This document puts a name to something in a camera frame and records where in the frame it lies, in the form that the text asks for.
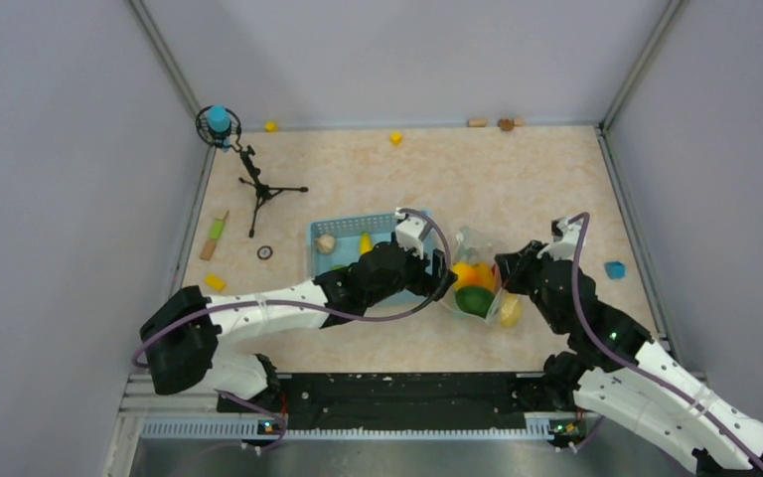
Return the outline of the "light blue plastic basket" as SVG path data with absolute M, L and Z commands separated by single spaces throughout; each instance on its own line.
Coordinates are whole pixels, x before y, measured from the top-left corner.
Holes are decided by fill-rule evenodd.
M 348 265 L 360 257 L 363 234 L 372 244 L 388 241 L 397 225 L 394 213 L 364 214 L 311 222 L 306 232 L 307 275 L 316 276 L 330 271 L 335 265 Z M 323 235 L 335 238 L 334 250 L 321 252 L 316 239 Z

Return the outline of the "green lime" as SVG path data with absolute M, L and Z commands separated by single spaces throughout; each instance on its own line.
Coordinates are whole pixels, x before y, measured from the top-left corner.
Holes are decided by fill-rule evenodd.
M 461 312 L 486 318 L 495 300 L 495 294 L 482 286 L 468 285 L 456 290 L 454 299 Z

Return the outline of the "clear zip top bag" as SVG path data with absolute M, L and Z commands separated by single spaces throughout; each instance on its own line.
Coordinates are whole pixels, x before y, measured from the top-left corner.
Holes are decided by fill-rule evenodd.
M 441 303 L 454 315 L 475 317 L 488 325 L 514 328 L 521 321 L 521 298 L 504 289 L 495 255 L 507 251 L 499 238 L 462 227 L 455 235 L 452 271 L 457 275 Z

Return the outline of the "orange yellow mango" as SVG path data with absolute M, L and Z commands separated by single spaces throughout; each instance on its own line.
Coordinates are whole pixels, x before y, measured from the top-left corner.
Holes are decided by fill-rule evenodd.
M 477 284 L 485 289 L 493 291 L 496 283 L 493 267 L 488 263 L 478 262 L 473 265 L 473 269 L 478 276 Z

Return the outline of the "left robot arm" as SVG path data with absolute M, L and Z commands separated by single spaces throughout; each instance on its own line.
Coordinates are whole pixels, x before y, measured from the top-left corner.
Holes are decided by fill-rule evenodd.
M 148 371 L 159 396 L 203 385 L 267 410 L 279 395 L 274 366 L 262 354 L 234 356 L 231 344 L 366 321 L 370 308 L 404 290 L 436 301 L 456 279 L 443 251 L 420 255 L 383 241 L 349 265 L 275 291 L 206 295 L 197 285 L 187 286 L 141 326 L 134 362 Z

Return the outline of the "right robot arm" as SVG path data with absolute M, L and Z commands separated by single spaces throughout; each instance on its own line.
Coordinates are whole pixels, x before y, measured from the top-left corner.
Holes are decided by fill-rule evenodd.
M 542 394 L 591 410 L 654 444 L 695 476 L 763 476 L 763 422 L 720 398 L 650 332 L 600 300 L 595 281 L 537 240 L 499 253 L 503 288 L 528 297 L 568 351 L 549 357 Z

